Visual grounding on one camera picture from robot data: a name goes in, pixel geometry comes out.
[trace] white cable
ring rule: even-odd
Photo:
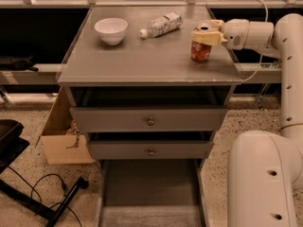
[[[268,21],[268,8],[267,8],[267,5],[266,5],[266,3],[265,3],[264,0],[257,0],[257,1],[260,2],[260,3],[265,7],[265,13],[266,13],[266,15],[265,15],[265,22],[267,22],[267,21]],[[258,61],[259,64],[262,63],[262,59],[263,59],[263,56],[260,55],[259,61]],[[253,78],[253,77],[256,75],[257,72],[258,72],[258,71],[255,71],[255,72],[253,73],[253,75],[251,75],[251,76],[250,76],[249,78],[247,78],[247,79],[243,79],[242,82],[246,82],[247,80],[250,80],[251,78]]]

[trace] gray cabinet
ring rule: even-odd
[[[150,19],[173,10],[183,15],[180,29],[139,38]],[[121,44],[110,46],[98,38],[94,24],[107,17],[128,22]],[[136,223],[134,216],[145,219],[150,207],[162,215],[167,205],[178,218],[176,204],[181,216],[193,210],[176,221],[193,226],[188,220],[194,219],[194,226],[205,226],[196,171],[213,147],[241,78],[223,46],[213,47],[208,61],[191,59],[190,32],[202,19],[210,16],[199,6],[92,8],[59,83],[91,156],[105,172],[99,226],[113,226],[121,216]],[[128,210],[121,213],[117,205]]]
[[[172,10],[183,14],[180,29],[139,38],[150,19]],[[110,46],[98,38],[94,24],[106,17],[129,23],[121,44]],[[92,8],[59,83],[93,158],[207,157],[226,102],[241,83],[222,46],[213,47],[203,63],[190,58],[190,31],[209,18],[204,7]]]

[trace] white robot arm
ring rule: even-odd
[[[248,131],[234,142],[228,160],[228,227],[296,227],[292,188],[303,187],[303,17],[288,14],[275,28],[232,20],[218,26],[215,40],[205,35],[206,27],[207,22],[193,40],[282,59],[281,135]]]

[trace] floor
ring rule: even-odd
[[[22,137],[30,142],[30,146],[19,156],[11,167],[19,172],[30,184],[35,184],[45,174],[59,174],[68,187],[82,176],[89,182],[89,187],[80,190],[70,203],[70,208],[77,214],[82,226],[96,226],[96,210],[99,186],[102,180],[95,164],[89,165],[48,165],[44,147],[39,136],[49,115],[51,103],[22,103],[8,106],[0,113],[1,119],[15,119],[24,126]],[[273,96],[263,99],[264,111],[258,108],[253,97],[232,97],[228,105],[229,111],[221,129],[215,136],[215,145],[209,158],[205,161],[202,179],[205,190],[205,204],[209,227],[227,227],[227,158],[228,151],[235,137],[243,131],[265,130],[279,133],[279,100]],[[30,194],[30,188],[10,169],[6,169],[0,178],[11,186]],[[46,206],[59,202],[62,188],[56,176],[47,177],[39,182],[37,191]],[[303,226],[303,192],[294,190],[294,199],[299,226]],[[15,203],[7,196],[0,198],[0,226],[38,227],[45,226],[43,218]],[[58,225],[62,227],[80,226],[71,211],[63,214]]]

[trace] drawer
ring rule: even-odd
[[[227,109],[71,108],[80,131],[213,131]]]
[[[78,107],[206,106],[210,108],[225,105],[226,99],[232,92],[230,85],[169,86],[168,84],[71,87],[70,93]]]
[[[204,159],[213,147],[204,132],[99,133],[89,151],[94,159]]]

